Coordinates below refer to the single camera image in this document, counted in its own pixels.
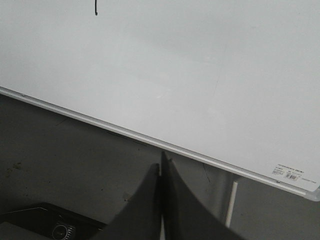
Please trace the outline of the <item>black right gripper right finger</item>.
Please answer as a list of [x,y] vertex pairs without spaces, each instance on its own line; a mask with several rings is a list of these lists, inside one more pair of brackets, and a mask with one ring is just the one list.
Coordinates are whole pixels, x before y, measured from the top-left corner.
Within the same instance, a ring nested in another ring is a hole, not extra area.
[[242,240],[212,215],[183,181],[175,164],[161,153],[161,204],[167,240]]

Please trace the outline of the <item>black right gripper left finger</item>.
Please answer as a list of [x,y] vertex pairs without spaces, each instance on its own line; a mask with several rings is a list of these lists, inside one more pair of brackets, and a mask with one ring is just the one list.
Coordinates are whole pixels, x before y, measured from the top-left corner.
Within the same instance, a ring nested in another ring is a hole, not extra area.
[[159,240],[162,213],[160,166],[150,166],[143,181],[126,206],[114,219],[95,234],[93,240]]

